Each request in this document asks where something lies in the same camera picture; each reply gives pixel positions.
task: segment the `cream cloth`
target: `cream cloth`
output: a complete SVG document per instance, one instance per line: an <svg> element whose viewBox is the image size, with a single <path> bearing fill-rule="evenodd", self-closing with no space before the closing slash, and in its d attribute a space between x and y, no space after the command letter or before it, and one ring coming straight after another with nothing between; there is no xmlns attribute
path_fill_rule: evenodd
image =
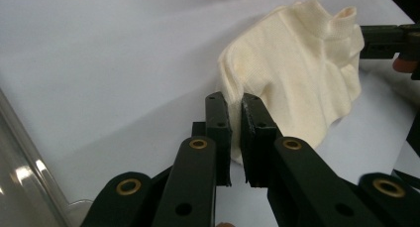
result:
<svg viewBox="0 0 420 227"><path fill-rule="evenodd" d="M239 148L241 99L259 96L284 136L316 148L328 127L347 115L361 93L359 53L364 46L356 8L330 15L317 0L278 7L219 57L221 90L233 130L232 158Z"/></svg>

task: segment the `screw hole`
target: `screw hole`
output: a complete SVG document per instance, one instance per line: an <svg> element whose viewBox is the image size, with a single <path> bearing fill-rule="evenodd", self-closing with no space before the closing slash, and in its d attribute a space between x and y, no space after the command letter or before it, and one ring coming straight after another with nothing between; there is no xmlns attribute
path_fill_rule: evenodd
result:
<svg viewBox="0 0 420 227"><path fill-rule="evenodd" d="M352 217L355 215L353 209L343 203L336 204L336 210L344 216Z"/></svg>
<svg viewBox="0 0 420 227"><path fill-rule="evenodd" d="M373 186L383 194L392 197L400 198L405 196L405 190L399 184L385 178L375 179Z"/></svg>
<svg viewBox="0 0 420 227"><path fill-rule="evenodd" d="M294 140L285 140L283 141L283 145L289 150L300 150L300 148L302 148L302 145Z"/></svg>
<svg viewBox="0 0 420 227"><path fill-rule="evenodd" d="M204 149L207 147L207 142L205 140L192 140L189 142L189 147L197 150Z"/></svg>
<svg viewBox="0 0 420 227"><path fill-rule="evenodd" d="M129 179L125 179L122 180L120 183L118 183L117 185L117 193L120 195L131 195L136 193L140 187L142 186L142 184L140 183L139 180L134 179L134 178L129 178Z"/></svg>
<svg viewBox="0 0 420 227"><path fill-rule="evenodd" d="M177 215L186 216L189 215L192 211L192 206L188 203L178 204L175 208Z"/></svg>

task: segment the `person's finger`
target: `person's finger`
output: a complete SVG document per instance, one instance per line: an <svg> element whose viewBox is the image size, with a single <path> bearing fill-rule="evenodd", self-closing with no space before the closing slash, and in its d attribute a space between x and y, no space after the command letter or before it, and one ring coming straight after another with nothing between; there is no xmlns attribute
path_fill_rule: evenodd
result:
<svg viewBox="0 0 420 227"><path fill-rule="evenodd" d="M412 73L417 65L418 65L419 61L413 61L413 60L403 60L400 58L397 58L394 63L393 63L393 68L396 71L399 72L405 72L405 73Z"/></svg>

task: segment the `white backdrop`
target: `white backdrop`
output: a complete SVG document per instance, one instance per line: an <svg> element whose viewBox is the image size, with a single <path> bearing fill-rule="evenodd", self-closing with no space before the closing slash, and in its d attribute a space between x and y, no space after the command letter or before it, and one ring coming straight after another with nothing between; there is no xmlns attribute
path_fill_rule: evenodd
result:
<svg viewBox="0 0 420 227"><path fill-rule="evenodd" d="M0 87L69 202L92 200L117 174L169 167L204 120L223 48L295 1L0 0ZM332 14L356 6L360 25L412 23L391 0L319 1ZM380 75L391 61L361 68L361 97L317 149L352 182L390 173L415 113ZM247 187L236 164L231 175L217 222L275 226L266 190Z"/></svg>

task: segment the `white garment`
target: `white garment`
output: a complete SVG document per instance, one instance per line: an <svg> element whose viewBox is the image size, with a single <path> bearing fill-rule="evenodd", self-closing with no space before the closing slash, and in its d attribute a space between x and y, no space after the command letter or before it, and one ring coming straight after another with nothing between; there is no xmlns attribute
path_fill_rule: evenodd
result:
<svg viewBox="0 0 420 227"><path fill-rule="evenodd" d="M361 93L359 53L364 46L356 8L331 16L317 0L278 7L219 57L221 90L239 148L241 99L259 96L284 136L316 148L328 127L347 115Z"/></svg>

